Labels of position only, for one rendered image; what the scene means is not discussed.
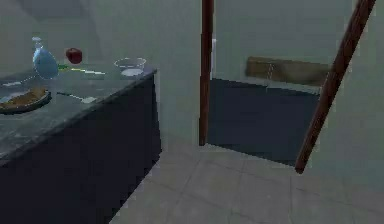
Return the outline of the red apple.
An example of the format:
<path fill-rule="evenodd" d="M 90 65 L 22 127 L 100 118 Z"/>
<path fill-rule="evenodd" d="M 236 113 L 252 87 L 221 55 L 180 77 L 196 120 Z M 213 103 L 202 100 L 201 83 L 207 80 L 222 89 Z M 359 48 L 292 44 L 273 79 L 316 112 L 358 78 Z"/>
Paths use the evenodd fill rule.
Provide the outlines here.
<path fill-rule="evenodd" d="M 66 50 L 66 57 L 72 64 L 79 64 L 82 62 L 82 51 L 77 48 L 69 48 Z"/>

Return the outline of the brown wooden board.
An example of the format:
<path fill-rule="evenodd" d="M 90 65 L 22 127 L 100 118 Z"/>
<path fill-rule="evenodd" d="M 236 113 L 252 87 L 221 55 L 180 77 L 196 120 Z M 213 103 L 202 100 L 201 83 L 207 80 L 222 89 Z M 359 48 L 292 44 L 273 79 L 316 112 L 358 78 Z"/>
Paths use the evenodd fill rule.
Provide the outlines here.
<path fill-rule="evenodd" d="M 250 56 L 246 61 L 245 75 L 271 81 L 321 86 L 329 71 L 330 66 L 322 63 Z"/>

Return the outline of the dark kitchen counter cabinet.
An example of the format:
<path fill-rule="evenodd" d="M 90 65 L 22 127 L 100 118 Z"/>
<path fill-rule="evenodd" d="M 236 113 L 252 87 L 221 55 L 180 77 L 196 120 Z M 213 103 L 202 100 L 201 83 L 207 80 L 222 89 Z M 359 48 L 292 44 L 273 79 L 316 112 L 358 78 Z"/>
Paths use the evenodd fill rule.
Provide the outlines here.
<path fill-rule="evenodd" d="M 0 224 L 108 224 L 161 152 L 156 69 L 124 77 L 113 65 L 37 77 L 48 104 L 0 114 Z M 57 94 L 97 98 L 92 103 Z"/>

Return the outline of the blue soap dispenser bottle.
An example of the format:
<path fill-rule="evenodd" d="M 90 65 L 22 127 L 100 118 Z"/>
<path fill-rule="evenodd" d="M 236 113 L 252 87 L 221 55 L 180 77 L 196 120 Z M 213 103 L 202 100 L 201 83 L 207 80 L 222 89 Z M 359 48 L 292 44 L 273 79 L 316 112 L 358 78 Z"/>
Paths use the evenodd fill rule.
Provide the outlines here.
<path fill-rule="evenodd" d="M 33 37 L 35 51 L 32 62 L 36 73 L 45 80 L 54 79 L 59 74 L 58 63 L 52 53 L 47 50 L 40 37 Z"/>

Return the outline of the silver butter knife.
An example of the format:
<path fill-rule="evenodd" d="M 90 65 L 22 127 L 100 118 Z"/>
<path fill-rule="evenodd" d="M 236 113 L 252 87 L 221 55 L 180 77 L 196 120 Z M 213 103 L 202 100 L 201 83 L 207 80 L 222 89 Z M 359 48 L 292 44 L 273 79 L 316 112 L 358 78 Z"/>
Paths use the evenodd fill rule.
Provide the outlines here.
<path fill-rule="evenodd" d="M 97 98 L 94 98 L 94 97 L 85 97 L 84 98 L 84 97 L 79 97 L 79 96 L 76 96 L 76 95 L 73 95 L 73 94 L 70 94 L 70 93 L 65 93 L 65 92 L 57 92 L 57 94 L 78 99 L 82 103 L 86 103 L 86 104 L 92 103 L 95 100 L 97 100 Z"/>

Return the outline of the silver spoon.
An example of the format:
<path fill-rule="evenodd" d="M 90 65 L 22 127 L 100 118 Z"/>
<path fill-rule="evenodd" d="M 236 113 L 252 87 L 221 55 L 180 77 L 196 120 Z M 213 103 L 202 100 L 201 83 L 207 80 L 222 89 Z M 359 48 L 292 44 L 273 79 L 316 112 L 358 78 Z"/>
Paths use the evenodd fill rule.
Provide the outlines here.
<path fill-rule="evenodd" d="M 27 77 L 19 77 L 13 79 L 12 77 L 6 77 L 4 79 L 0 79 L 0 86 L 1 87 L 13 87 L 13 86 L 19 86 L 27 83 L 28 81 L 34 79 L 35 76 L 27 76 Z"/>

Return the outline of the dark plate with bread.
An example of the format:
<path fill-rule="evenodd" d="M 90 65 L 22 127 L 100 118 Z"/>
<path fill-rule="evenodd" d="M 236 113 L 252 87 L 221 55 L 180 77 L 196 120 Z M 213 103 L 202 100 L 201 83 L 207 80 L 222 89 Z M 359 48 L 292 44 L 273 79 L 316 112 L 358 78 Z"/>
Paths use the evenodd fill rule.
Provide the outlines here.
<path fill-rule="evenodd" d="M 26 92 L 13 93 L 0 99 L 0 114 L 18 114 L 40 108 L 51 100 L 51 92 L 34 87 Z"/>

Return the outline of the green handled knife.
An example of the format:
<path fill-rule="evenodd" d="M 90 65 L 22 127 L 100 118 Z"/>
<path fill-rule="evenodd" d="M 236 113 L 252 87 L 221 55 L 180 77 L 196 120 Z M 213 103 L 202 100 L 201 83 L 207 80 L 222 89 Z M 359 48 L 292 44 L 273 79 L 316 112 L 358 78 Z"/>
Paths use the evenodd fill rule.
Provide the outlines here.
<path fill-rule="evenodd" d="M 58 69 L 59 69 L 59 71 L 78 71 L 78 72 L 83 72 L 85 74 L 95 74 L 95 75 L 105 75 L 106 74 L 105 72 L 100 72 L 100 71 L 72 68 L 72 67 L 69 67 L 68 65 L 64 65 L 64 64 L 59 64 Z"/>

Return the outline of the clear glass bowl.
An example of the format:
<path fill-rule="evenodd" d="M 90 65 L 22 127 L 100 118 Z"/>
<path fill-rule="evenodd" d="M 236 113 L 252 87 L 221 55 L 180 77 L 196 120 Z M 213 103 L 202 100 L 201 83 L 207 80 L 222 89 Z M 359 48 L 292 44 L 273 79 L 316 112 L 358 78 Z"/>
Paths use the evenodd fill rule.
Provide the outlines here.
<path fill-rule="evenodd" d="M 114 62 L 124 77 L 141 75 L 147 60 L 144 58 L 122 58 Z"/>

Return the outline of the brown wooden door frame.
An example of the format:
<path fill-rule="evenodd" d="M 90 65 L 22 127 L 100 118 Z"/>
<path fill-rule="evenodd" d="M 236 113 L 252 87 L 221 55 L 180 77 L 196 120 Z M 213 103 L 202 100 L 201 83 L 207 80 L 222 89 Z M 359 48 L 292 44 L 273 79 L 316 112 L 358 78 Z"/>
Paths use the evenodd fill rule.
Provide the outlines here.
<path fill-rule="evenodd" d="M 208 137 L 210 71 L 213 34 L 214 0 L 201 0 L 200 33 L 200 105 L 198 144 L 204 146 Z M 357 0 L 337 55 L 321 88 L 319 103 L 303 140 L 295 162 L 295 171 L 303 174 L 323 128 L 332 103 L 344 78 L 362 33 L 374 9 L 376 0 Z"/>

